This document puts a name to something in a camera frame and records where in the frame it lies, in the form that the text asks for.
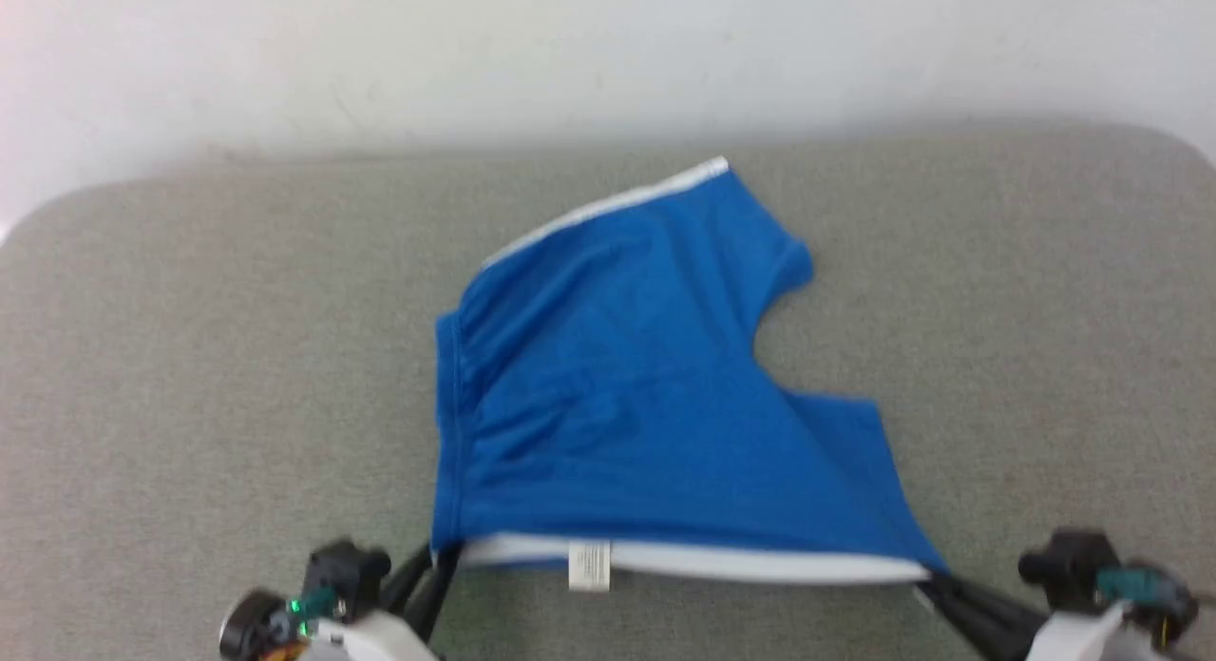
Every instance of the white waistband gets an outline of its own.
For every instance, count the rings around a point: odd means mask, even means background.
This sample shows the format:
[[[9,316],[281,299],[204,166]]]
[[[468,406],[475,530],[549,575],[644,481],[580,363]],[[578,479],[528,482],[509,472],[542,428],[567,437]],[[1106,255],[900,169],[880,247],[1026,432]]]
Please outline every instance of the white waistband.
[[[540,227],[531,230],[531,232],[527,232],[524,236],[510,242],[510,244],[502,247],[499,253],[491,254],[490,258],[486,258],[485,262],[482,262],[482,269],[490,267],[491,264],[502,261],[502,259],[508,258],[510,254],[518,253],[518,250],[533,245],[534,242],[541,241],[541,238],[550,236],[552,232],[559,232],[562,228],[569,228],[575,224],[586,222],[586,220],[595,219],[595,216],[607,215],[609,211],[624,210],[626,207],[642,205],[643,202],[651,202],[651,199],[665,197],[665,194],[680,193],[680,191],[691,190],[693,186],[703,183],[703,181],[713,180],[714,176],[722,175],[722,173],[730,168],[731,166],[726,163],[726,159],[722,158],[722,156],[717,156],[717,158],[708,159],[704,163],[698,164],[698,166],[685,169],[685,171],[679,173],[679,175],[669,176],[664,181],[659,181],[657,185],[638,186],[638,188],[623,191],[621,193],[612,194],[612,197],[597,199],[596,202],[587,203],[587,205],[574,208],[574,210],[567,211],[565,215],[561,215],[556,220],[542,224]]]
[[[565,560],[570,539],[500,532],[465,546],[461,564],[492,565]],[[612,541],[612,565],[626,571],[691,578],[787,584],[877,584],[925,581],[916,561],[863,554],[773,552]]]

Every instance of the teal connector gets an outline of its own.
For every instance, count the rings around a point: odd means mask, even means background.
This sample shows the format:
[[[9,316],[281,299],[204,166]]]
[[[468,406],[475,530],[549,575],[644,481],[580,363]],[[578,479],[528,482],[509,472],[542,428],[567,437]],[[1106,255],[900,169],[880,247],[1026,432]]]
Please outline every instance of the teal connector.
[[[299,599],[287,603],[287,612],[297,621],[328,617],[338,604],[338,593],[331,588],[317,588]]]
[[[1135,604],[1161,605],[1186,598],[1178,584],[1144,569],[1098,571],[1098,592],[1107,601],[1125,599]]]

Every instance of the clothing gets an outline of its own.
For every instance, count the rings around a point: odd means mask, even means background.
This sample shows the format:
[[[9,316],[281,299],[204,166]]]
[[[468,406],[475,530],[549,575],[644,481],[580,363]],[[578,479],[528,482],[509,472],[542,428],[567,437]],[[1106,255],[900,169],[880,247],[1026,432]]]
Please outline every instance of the clothing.
[[[907,581],[941,558],[873,402],[787,391],[755,363],[806,245],[726,159],[537,228],[439,318],[433,549],[783,582]]]

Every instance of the white wall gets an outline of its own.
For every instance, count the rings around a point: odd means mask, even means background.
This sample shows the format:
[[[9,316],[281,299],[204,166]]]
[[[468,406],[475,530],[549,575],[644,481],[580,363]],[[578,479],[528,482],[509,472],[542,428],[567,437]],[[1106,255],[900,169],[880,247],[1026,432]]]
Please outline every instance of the white wall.
[[[1216,154],[1216,0],[0,0],[0,232],[208,163],[1040,111]]]

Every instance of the blue fabric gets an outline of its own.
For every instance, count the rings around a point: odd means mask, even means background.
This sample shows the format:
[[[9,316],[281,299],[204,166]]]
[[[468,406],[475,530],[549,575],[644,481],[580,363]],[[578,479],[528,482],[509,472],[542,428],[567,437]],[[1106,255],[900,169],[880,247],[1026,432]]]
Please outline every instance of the blue fabric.
[[[733,171],[559,228],[439,318],[432,547],[495,532],[856,553],[942,567],[868,401],[751,354],[811,279]]]

